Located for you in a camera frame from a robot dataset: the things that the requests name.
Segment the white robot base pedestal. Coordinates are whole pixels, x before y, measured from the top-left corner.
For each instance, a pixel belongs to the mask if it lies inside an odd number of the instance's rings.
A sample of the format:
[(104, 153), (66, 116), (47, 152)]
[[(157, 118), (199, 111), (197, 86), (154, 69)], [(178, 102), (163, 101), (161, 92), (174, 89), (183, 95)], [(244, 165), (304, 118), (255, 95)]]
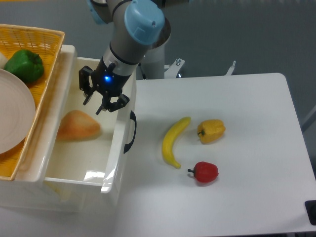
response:
[(141, 79), (163, 79), (165, 66), (165, 45), (171, 35), (171, 25), (165, 18), (158, 40), (146, 52), (138, 68)]

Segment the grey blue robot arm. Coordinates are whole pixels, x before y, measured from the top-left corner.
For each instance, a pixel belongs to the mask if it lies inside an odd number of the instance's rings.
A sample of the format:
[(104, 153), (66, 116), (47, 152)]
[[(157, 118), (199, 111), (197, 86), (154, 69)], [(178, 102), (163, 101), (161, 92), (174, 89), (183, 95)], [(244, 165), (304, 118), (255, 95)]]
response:
[(114, 112), (130, 99), (122, 89), (147, 51), (156, 44), (166, 25), (162, 9), (181, 4), (180, 0), (89, 0), (97, 23), (113, 23), (115, 31), (96, 69), (79, 70), (79, 88), (86, 105), (94, 92), (103, 98), (96, 111)]

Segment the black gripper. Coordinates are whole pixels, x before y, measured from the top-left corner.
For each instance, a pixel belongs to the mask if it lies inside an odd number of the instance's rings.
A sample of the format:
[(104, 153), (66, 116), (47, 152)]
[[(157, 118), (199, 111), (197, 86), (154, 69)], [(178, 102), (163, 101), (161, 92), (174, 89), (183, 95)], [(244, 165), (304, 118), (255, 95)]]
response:
[[(83, 91), (86, 105), (94, 91), (99, 92), (103, 98), (102, 103), (96, 115), (101, 111), (114, 112), (125, 107), (130, 99), (122, 93), (122, 89), (130, 78), (130, 75), (121, 76), (114, 72), (116, 64), (111, 62), (106, 66), (103, 58), (100, 60), (97, 68), (93, 71), (90, 67), (84, 66), (79, 70), (79, 88)], [(89, 78), (91, 76), (93, 86), (90, 85)]]

